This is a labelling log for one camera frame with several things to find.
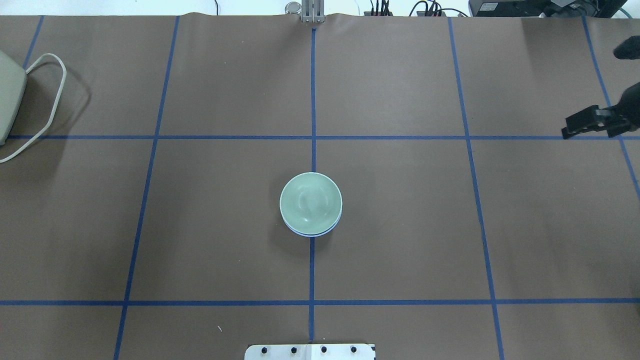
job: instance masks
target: bowl rim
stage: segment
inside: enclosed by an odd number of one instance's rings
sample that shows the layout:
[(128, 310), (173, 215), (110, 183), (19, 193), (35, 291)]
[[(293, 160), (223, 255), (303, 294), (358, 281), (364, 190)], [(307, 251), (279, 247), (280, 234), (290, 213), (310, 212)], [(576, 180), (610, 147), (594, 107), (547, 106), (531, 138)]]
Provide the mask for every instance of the bowl rim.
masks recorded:
[[(294, 181), (296, 178), (303, 176), (303, 175), (307, 175), (307, 174), (314, 174), (316, 175), (320, 175), (322, 177), (324, 177), (325, 179), (328, 179), (331, 184), (333, 184), (335, 186), (335, 189), (338, 190), (338, 195), (340, 197), (340, 211), (338, 211), (338, 215), (336, 217), (336, 219), (332, 222), (331, 226), (329, 226), (327, 229), (323, 229), (320, 233), (318, 234), (305, 234), (300, 230), (297, 230), (295, 227), (291, 226), (287, 219), (285, 219), (284, 214), (282, 213), (282, 195), (284, 194), (285, 189), (287, 188), (287, 186)], [(298, 174), (294, 177), (292, 177), (286, 184), (285, 186), (282, 188), (282, 191), (280, 192), (280, 200), (278, 201), (278, 207), (280, 208), (280, 216), (282, 217), (282, 221), (284, 221), (284, 224), (294, 233), (298, 234), (298, 235), (302, 235), (302, 236), (306, 236), (306, 237), (315, 237), (315, 236), (322, 236), (326, 233), (328, 233), (329, 231), (331, 231), (337, 224), (338, 221), (340, 220), (340, 217), (342, 217), (342, 192), (340, 191), (340, 187), (338, 187), (338, 184), (335, 183), (335, 181), (333, 181), (330, 177), (320, 173), (320, 172), (315, 172), (315, 171), (308, 171), (308, 172), (303, 172), (301, 174)]]

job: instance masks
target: white label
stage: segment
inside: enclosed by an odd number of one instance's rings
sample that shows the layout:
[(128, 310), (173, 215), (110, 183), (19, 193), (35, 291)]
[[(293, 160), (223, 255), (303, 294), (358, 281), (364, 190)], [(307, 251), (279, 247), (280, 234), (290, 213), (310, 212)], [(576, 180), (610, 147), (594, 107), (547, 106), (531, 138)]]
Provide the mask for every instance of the white label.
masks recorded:
[(480, 6), (481, 12), (492, 12), (498, 7), (498, 3), (484, 3)]

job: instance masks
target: light green bowl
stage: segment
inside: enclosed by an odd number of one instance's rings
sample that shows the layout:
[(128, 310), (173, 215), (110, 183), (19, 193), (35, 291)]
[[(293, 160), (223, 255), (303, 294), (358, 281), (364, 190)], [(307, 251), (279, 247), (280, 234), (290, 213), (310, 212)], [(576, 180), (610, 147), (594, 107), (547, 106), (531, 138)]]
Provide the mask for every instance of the light green bowl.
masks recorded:
[(280, 194), (282, 220), (294, 233), (320, 236), (340, 220), (342, 194), (326, 175), (305, 172), (295, 176)]

